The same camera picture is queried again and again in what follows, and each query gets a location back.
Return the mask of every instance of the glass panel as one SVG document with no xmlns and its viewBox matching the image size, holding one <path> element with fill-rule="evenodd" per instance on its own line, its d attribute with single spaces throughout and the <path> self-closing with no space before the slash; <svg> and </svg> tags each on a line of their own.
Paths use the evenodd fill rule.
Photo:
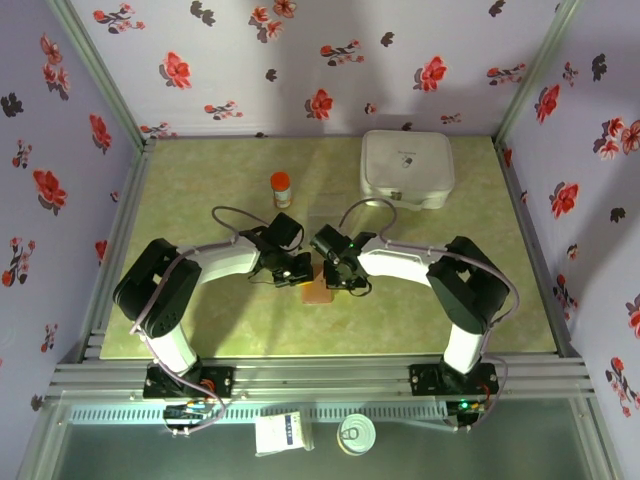
<svg viewBox="0 0 640 480">
<path fill-rule="evenodd" d="M 373 449 L 350 457 L 337 424 L 314 424 L 315 449 L 255 457 L 253 425 L 218 425 L 191 438 L 164 427 L 70 426 L 54 478 L 64 480 L 389 480 L 591 478 L 568 402 L 503 401 L 470 434 L 377 423 Z"/>
</svg>

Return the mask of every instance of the wooden block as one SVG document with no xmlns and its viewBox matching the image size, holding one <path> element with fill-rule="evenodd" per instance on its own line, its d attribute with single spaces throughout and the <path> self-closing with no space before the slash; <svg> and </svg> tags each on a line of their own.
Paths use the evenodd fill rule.
<svg viewBox="0 0 640 480">
<path fill-rule="evenodd" d="M 327 288 L 324 281 L 322 265 L 313 265 L 313 282 L 302 286 L 302 303 L 321 305 L 333 302 L 333 291 Z"/>
</svg>

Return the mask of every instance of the can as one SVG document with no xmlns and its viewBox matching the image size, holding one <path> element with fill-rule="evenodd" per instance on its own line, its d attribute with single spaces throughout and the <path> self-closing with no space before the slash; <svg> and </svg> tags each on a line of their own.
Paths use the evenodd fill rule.
<svg viewBox="0 0 640 480">
<path fill-rule="evenodd" d="M 337 437 L 344 453 L 354 457 L 364 455 L 376 441 L 376 427 L 369 418 L 354 413 L 340 423 Z"/>
<path fill-rule="evenodd" d="M 273 203 L 277 208 L 287 208 L 291 205 L 291 180 L 286 172 L 276 172 L 271 175 L 273 189 Z"/>
</svg>

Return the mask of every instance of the floral wallpaper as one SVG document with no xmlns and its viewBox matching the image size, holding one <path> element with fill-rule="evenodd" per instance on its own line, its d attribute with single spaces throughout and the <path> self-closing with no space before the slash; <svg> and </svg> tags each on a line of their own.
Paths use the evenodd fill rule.
<svg viewBox="0 0 640 480">
<path fill-rule="evenodd" d="M 625 478 L 640 472 L 638 15 L 585 2 L 504 146 Z"/>
<path fill-rule="evenodd" d="M 71 3 L 141 134 L 159 138 L 159 125 L 165 136 L 495 134 L 558 0 Z"/>
<path fill-rule="evenodd" d="M 0 477 L 9 479 L 55 365 L 79 341 L 133 146 L 46 3 L 2 7 L 0 405 L 11 408 L 0 425 L 11 441 Z M 105 18 L 117 25 L 125 13 Z"/>
</svg>

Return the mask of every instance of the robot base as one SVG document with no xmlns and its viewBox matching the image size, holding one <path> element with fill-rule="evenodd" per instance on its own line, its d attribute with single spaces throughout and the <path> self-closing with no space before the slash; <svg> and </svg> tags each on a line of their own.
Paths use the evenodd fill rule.
<svg viewBox="0 0 640 480">
<path fill-rule="evenodd" d="M 409 366 L 409 383 L 414 397 L 426 395 L 459 395 L 472 397 L 498 393 L 498 378 L 493 363 L 478 363 L 462 375 L 441 361 Z"/>
<path fill-rule="evenodd" d="M 212 389 L 220 398 L 231 398 L 233 388 L 233 367 L 203 367 L 195 365 L 184 374 L 183 378 L 192 383 Z M 144 382 L 142 396 L 145 399 L 165 398 L 204 398 L 205 395 L 190 387 L 176 383 L 158 365 L 147 367 L 147 378 Z"/>
</svg>

